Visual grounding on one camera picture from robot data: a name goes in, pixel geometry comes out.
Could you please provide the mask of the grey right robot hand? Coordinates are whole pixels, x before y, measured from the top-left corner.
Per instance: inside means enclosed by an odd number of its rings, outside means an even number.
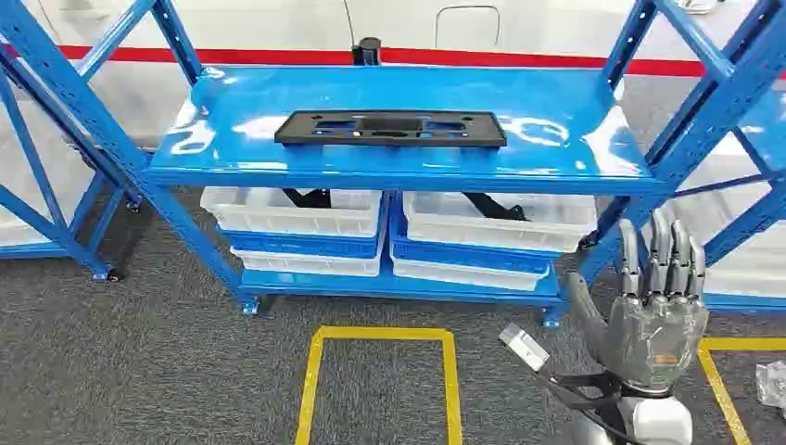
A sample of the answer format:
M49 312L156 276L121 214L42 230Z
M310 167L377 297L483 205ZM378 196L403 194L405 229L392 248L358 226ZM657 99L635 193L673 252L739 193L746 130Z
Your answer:
M619 223L622 237L620 293L603 317L580 273L569 273L564 290L577 316L590 356L622 384L643 392L671 389L691 364L709 312L703 302L704 247L679 219L652 213L646 266L638 263L638 233Z

